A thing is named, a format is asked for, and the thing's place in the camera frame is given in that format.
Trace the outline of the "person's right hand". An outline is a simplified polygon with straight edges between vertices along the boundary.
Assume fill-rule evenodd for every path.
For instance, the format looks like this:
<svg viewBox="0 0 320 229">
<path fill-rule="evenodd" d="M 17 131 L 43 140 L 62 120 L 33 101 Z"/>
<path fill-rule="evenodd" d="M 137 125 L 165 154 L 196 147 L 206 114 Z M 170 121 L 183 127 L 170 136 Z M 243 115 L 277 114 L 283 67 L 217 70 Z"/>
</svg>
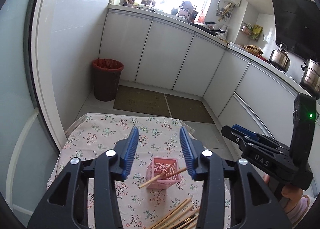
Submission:
<svg viewBox="0 0 320 229">
<path fill-rule="evenodd" d="M 294 209 L 299 209 L 300 212 L 308 210 L 310 199 L 303 196 L 303 190 L 293 185 L 285 185 L 281 191 L 283 197 L 288 199 L 284 211 L 289 213 Z"/>
</svg>

